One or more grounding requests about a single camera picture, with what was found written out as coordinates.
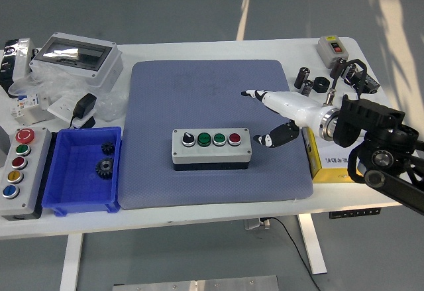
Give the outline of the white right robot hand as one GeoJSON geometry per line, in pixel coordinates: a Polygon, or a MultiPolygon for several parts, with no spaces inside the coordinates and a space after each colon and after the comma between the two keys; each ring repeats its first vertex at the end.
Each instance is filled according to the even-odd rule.
{"type": "Polygon", "coordinates": [[[257,143],[269,148],[279,147],[296,139],[302,127],[309,127],[318,134],[324,126],[325,116],[335,110],[333,106],[324,107],[298,92],[246,90],[241,95],[257,99],[269,110],[289,119],[268,134],[253,137],[257,143]]]}

